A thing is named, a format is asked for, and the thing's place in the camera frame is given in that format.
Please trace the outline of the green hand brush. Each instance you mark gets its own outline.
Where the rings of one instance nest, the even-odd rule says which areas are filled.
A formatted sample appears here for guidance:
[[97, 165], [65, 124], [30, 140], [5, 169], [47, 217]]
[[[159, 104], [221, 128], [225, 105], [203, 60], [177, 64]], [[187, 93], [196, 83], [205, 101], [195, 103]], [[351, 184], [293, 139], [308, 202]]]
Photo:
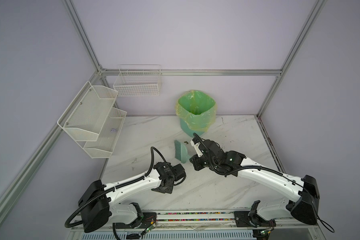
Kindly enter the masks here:
[[185, 164], [191, 158], [191, 156], [188, 155], [188, 149], [186, 145], [178, 140], [174, 140], [174, 146], [175, 158], [179, 160], [182, 164]]

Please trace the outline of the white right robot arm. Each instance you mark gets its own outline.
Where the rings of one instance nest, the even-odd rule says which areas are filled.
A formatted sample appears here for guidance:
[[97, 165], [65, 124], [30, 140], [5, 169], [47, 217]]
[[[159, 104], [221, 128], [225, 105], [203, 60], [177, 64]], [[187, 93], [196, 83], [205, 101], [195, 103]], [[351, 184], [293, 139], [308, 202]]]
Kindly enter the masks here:
[[191, 145], [197, 152], [190, 158], [196, 171], [208, 168], [220, 176], [249, 179], [283, 195], [282, 199], [272, 203], [255, 201], [248, 214], [252, 226], [259, 226], [261, 221], [289, 217], [306, 225], [318, 223], [320, 193], [314, 177], [284, 174], [239, 152], [225, 152], [211, 140], [194, 137]]

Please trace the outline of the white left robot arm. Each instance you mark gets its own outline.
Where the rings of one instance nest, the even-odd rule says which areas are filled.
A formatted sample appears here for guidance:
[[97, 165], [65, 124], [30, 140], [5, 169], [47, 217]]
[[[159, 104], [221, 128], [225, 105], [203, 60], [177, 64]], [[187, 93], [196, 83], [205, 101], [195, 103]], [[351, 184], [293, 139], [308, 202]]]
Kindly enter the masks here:
[[144, 219], [139, 204], [124, 201], [148, 190], [171, 194], [176, 182], [181, 183], [185, 177], [186, 171], [181, 164], [172, 166], [171, 163], [159, 162], [149, 175], [142, 173], [105, 185], [100, 180], [93, 182], [78, 203], [84, 232], [99, 230], [109, 220], [127, 229], [139, 227]]

